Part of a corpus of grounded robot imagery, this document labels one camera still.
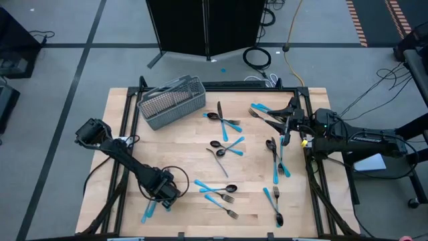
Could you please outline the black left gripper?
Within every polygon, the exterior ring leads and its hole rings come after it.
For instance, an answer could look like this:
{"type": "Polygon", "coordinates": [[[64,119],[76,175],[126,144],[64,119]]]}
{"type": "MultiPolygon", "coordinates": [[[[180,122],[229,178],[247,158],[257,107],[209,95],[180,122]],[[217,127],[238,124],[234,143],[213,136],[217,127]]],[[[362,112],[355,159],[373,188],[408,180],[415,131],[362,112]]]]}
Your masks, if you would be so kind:
{"type": "Polygon", "coordinates": [[[152,201],[161,202],[171,208],[181,192],[173,185],[174,176],[168,171],[151,169],[146,180],[146,191],[152,201]]]}

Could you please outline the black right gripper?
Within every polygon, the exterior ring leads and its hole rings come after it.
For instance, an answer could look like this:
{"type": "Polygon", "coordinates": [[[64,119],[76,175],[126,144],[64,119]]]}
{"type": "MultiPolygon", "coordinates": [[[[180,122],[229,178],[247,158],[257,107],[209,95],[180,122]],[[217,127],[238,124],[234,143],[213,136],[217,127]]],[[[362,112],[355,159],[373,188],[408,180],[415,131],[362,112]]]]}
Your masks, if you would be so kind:
{"type": "Polygon", "coordinates": [[[315,137],[315,130],[310,126],[310,119],[304,116],[304,110],[298,107],[299,100],[292,97],[287,107],[281,110],[269,110],[267,113],[276,118],[283,118],[285,123],[277,123],[271,120],[265,121],[273,127],[280,135],[283,135],[282,145],[287,146],[290,143],[290,131],[297,131],[303,134],[315,137]]]}

